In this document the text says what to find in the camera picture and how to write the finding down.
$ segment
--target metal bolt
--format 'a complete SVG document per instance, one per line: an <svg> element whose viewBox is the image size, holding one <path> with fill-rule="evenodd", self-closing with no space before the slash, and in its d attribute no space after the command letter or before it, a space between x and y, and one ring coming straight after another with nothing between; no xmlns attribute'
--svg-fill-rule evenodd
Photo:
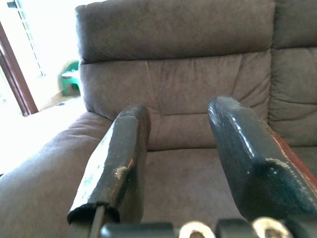
<svg viewBox="0 0 317 238"><path fill-rule="evenodd" d="M270 217L257 218L252 226L259 238L293 238L286 226Z"/></svg>
<svg viewBox="0 0 317 238"><path fill-rule="evenodd" d="M188 222L182 226L179 232L179 238L190 238L193 233L199 233L204 238L215 238L211 229L202 222Z"/></svg>

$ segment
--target seam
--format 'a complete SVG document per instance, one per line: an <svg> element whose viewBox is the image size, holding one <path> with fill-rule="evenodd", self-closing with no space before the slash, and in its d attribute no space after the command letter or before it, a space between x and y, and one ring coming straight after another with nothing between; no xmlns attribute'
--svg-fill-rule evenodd
<svg viewBox="0 0 317 238"><path fill-rule="evenodd" d="M312 112L310 112L310 113L307 113L307 114L302 115L302 116L299 116L299 117L295 117L295 118L292 118L292 119L277 119L277 120L274 120L274 122L303 120L303 119L307 119L307 118L310 117L310 116L315 115L316 113L317 113L317 111L312 111Z"/></svg>
<svg viewBox="0 0 317 238"><path fill-rule="evenodd" d="M288 49L288 48L303 48L303 47L286 47L286 48L275 48L275 49ZM235 52L235 53L227 53L227 54L220 54L220 55L209 55L209 56L192 56L192 57L178 57L178 58L152 58L152 59L146 59L146 58L139 58L139 59L99 59L95 61L84 61L81 63L82 65L92 64L92 63L108 63L108 62L118 62L118 61L169 61L169 60L191 60L191 59L201 59L201 58L214 58L214 57L229 57L229 56L236 56L236 55L246 55L246 54L254 54L254 53L263 53L267 51L268 49L271 49L271 47L263 48L261 50L256 51L242 51L242 52Z"/></svg>
<svg viewBox="0 0 317 238"><path fill-rule="evenodd" d="M157 107L158 107L158 115L159 115L159 122L158 122L158 132L157 132L157 135L156 135L156 138L155 138L155 144L158 143L158 140L159 140L159 131L160 131L160 126L161 126L161 109L160 109L160 105L159 105L159 101L158 101L158 97L157 97L157 94L154 90L154 84L153 84L153 81L152 81L152 77L151 77L151 72L150 72L150 66L149 66L149 61L147 61L147 69L148 69L148 73L149 73L149 78L150 78L150 84L151 84L151 87L152 87L152 91L153 91L153 94L154 94L154 98L155 98L155 101L157 103Z"/></svg>
<svg viewBox="0 0 317 238"><path fill-rule="evenodd" d="M300 49L307 49L307 48L317 49L317 45L316 46L294 46L294 47L273 48L273 49L276 51L282 51L282 50L300 50Z"/></svg>
<svg viewBox="0 0 317 238"><path fill-rule="evenodd" d="M196 82L196 79L197 79L197 68L196 68L196 59L193 59L193 79L194 79L194 82Z"/></svg>
<svg viewBox="0 0 317 238"><path fill-rule="evenodd" d="M315 66L315 69L316 69L316 72L317 72L317 64L316 64L316 62L315 62L315 57L314 57L314 55L313 55L313 52L312 52L312 50L311 50L310 47L307 48L307 50L308 50L308 52L310 53L310 55L311 55L311 57L312 57L313 65Z"/></svg>
<svg viewBox="0 0 317 238"><path fill-rule="evenodd" d="M287 100L285 100L285 99L281 99L281 98L275 98L275 100L278 100L278 101L280 101L280 102L285 102L285 103L291 103L291 104L300 104L300 105L317 106L317 103L291 102L291 101L287 101Z"/></svg>
<svg viewBox="0 0 317 238"><path fill-rule="evenodd" d="M276 6L276 0L274 1L274 17L273 17L273 33L272 33L272 44L271 44L271 47L269 49L269 53L271 55L271 64L270 64L270 78L269 78L269 93L268 93L268 102L267 102L267 105L268 105L268 109L267 109L267 124L268 126L270 126L270 105L271 105L271 93L272 93L272 80L273 80L273 64L274 64L274 52L273 52L273 49L274 49L274 38L275 38L275 26L276 26L276 15L277 15L277 6Z"/></svg>
<svg viewBox="0 0 317 238"><path fill-rule="evenodd" d="M239 78L239 75L240 75L241 65L242 65L242 58L243 58L243 55L241 55L241 57L240 57L239 68L238 68L237 75L235 77L234 84L233 84L232 91L231 91L231 95L232 96L233 96L234 89L236 88L237 81L238 81L238 78Z"/></svg>

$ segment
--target sofa backrest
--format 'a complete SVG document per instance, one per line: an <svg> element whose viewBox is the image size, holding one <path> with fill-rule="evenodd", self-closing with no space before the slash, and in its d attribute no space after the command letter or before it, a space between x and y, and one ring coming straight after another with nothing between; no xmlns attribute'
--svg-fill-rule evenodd
<svg viewBox="0 0 317 238"><path fill-rule="evenodd" d="M83 97L114 120L148 107L150 150L211 148L207 103L267 120L274 0L108 0L76 8Z"/></svg>
<svg viewBox="0 0 317 238"><path fill-rule="evenodd" d="M276 0L269 125L317 146L317 1Z"/></svg>

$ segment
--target sofa cushion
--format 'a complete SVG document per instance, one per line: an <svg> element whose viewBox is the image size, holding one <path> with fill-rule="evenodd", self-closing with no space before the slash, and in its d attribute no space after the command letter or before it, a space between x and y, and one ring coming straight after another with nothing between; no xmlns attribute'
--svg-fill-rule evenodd
<svg viewBox="0 0 317 238"><path fill-rule="evenodd" d="M111 123L84 113L35 157L1 176L1 238L67 237L66 216L87 161Z"/></svg>
<svg viewBox="0 0 317 238"><path fill-rule="evenodd" d="M317 47L316 12L316 0L276 0L273 47Z"/></svg>
<svg viewBox="0 0 317 238"><path fill-rule="evenodd" d="M317 147L293 147L292 149L317 178Z"/></svg>
<svg viewBox="0 0 317 238"><path fill-rule="evenodd" d="M216 149L150 152L147 156L143 222L241 218Z"/></svg>
<svg viewBox="0 0 317 238"><path fill-rule="evenodd" d="M291 146L317 146L317 48L274 50L269 125Z"/></svg>
<svg viewBox="0 0 317 238"><path fill-rule="evenodd" d="M108 0L76 8L85 63L268 49L274 0Z"/></svg>
<svg viewBox="0 0 317 238"><path fill-rule="evenodd" d="M270 51L194 59L105 61L82 64L89 111L114 120L131 104L152 119L150 150L211 148L211 97L230 95L266 120Z"/></svg>

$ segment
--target floor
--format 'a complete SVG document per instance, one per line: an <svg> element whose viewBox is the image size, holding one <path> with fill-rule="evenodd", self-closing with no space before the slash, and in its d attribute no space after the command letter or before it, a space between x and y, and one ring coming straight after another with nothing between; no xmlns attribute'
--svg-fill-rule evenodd
<svg viewBox="0 0 317 238"><path fill-rule="evenodd" d="M86 109L81 97L63 97L54 107L28 117L0 118L0 174L8 173L68 128Z"/></svg>

